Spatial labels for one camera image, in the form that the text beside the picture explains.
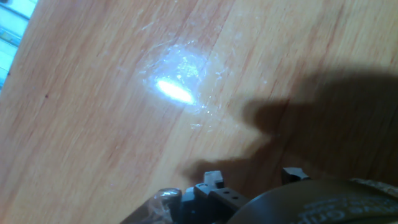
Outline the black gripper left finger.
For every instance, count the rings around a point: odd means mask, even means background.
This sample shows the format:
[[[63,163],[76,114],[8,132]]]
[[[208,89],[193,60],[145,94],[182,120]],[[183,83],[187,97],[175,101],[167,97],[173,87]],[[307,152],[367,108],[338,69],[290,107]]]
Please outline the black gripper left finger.
[[[224,186],[219,170],[205,172],[203,182],[182,195],[182,224],[225,224],[249,199]]]

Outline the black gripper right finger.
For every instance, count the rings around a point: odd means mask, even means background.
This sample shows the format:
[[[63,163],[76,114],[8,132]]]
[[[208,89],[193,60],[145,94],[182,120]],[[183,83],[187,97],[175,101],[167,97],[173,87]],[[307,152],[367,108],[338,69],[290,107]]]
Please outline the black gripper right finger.
[[[282,184],[290,184],[310,179],[311,178],[298,167],[284,167],[281,171]]]

